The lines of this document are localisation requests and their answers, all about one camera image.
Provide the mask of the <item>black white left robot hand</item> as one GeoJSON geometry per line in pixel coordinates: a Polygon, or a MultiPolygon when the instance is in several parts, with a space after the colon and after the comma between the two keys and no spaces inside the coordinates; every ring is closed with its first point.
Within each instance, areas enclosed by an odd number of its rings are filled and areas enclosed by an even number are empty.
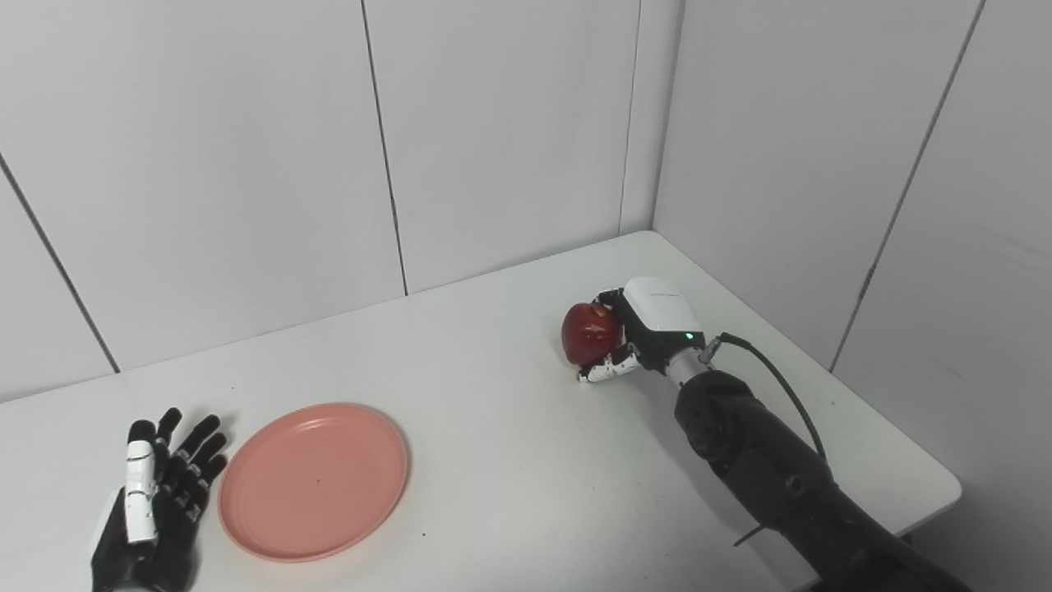
{"type": "Polygon", "coordinates": [[[90,559],[94,591],[188,591],[198,572],[196,540],[213,483],[226,469],[221,419],[201,419],[179,445],[182,412],[129,427],[124,483],[90,559]]]}

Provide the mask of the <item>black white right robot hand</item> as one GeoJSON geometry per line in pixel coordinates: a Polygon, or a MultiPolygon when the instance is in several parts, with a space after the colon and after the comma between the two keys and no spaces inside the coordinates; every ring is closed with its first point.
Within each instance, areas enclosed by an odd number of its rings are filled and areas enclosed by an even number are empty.
{"type": "Polygon", "coordinates": [[[702,323],[671,281],[635,277],[623,288],[601,292],[593,302],[620,323],[621,343],[606,356],[583,366],[579,382],[604,382],[645,368],[682,387],[710,370],[702,323]]]}

